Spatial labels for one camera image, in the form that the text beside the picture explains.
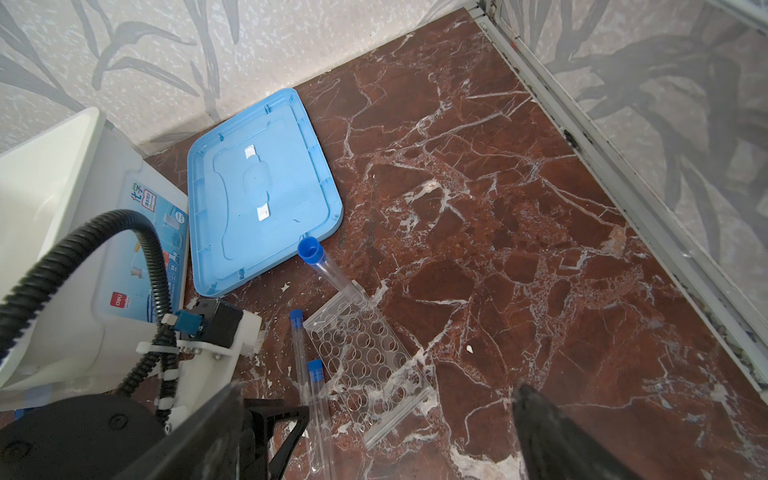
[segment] blue connector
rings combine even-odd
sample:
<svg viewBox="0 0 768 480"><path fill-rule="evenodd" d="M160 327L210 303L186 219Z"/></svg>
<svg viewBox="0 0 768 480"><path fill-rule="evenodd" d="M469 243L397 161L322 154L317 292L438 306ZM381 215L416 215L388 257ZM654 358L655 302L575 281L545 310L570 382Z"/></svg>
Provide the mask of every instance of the blue connector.
<svg viewBox="0 0 768 480"><path fill-rule="evenodd" d="M186 333L189 336L196 336L200 333L200 328L203 325L203 316L189 313L186 310L176 312L178 320L174 325L174 330L177 332Z"/></svg>

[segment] red marble floor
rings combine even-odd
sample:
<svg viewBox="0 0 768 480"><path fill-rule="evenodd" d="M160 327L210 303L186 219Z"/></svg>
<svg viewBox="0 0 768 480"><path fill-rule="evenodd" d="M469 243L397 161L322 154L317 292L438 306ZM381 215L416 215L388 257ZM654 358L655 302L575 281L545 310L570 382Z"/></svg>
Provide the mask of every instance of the red marble floor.
<svg viewBox="0 0 768 480"><path fill-rule="evenodd" d="M326 249L439 391L372 451L332 405L341 478L524 478L521 381L645 478L768 476L768 408L466 11L296 89L344 202ZM186 189L195 139L147 160ZM265 322L247 395L298 402L288 312L332 294L294 258L227 296Z"/></svg>

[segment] blue test tube cap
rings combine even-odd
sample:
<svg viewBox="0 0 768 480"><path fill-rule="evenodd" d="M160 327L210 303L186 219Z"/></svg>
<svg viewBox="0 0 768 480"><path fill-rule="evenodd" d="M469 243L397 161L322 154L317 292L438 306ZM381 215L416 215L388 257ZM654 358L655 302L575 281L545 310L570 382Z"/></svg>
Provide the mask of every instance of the blue test tube cap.
<svg viewBox="0 0 768 480"><path fill-rule="evenodd" d="M304 326L304 312L299 309L290 311L290 324L295 329Z"/></svg>
<svg viewBox="0 0 768 480"><path fill-rule="evenodd" d="M309 265L317 265L325 255L326 251L315 237L307 237L299 242L299 257Z"/></svg>
<svg viewBox="0 0 768 480"><path fill-rule="evenodd" d="M306 364L307 369L310 371L310 380L313 382L323 381L323 361L321 359L313 360Z"/></svg>

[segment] black cable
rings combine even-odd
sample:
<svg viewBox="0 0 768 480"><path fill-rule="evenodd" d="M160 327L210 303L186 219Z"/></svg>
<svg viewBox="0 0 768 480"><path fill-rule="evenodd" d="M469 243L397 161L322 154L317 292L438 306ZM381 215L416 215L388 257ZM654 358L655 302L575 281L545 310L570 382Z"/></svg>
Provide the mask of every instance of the black cable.
<svg viewBox="0 0 768 480"><path fill-rule="evenodd" d="M123 230L133 230L147 261L158 320L157 334L152 343L176 346L176 333L172 327L160 322L166 313L173 311L163 249L154 225L137 211L113 210L90 219L64 237L38 260L5 296L0 304L0 362L16 344L16 339L22 336L22 331L29 327L30 321L38 315L64 281L100 245ZM121 396L133 394L157 365L158 360L161 361L163 371L178 368L179 360L176 353L146 353L118 386L116 393ZM176 386L177 380L162 380L161 398L174 397ZM155 415L165 423L170 410L158 409Z"/></svg>

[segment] red deli logo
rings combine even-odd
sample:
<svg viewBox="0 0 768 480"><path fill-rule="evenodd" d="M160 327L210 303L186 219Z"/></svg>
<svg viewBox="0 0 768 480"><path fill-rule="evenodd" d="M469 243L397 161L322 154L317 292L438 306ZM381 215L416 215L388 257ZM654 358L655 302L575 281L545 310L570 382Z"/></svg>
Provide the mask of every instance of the red deli logo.
<svg viewBox="0 0 768 480"><path fill-rule="evenodd" d="M117 308L125 308L129 303L131 303L131 298L128 295L112 292L112 300L109 301L110 305L116 306Z"/></svg>

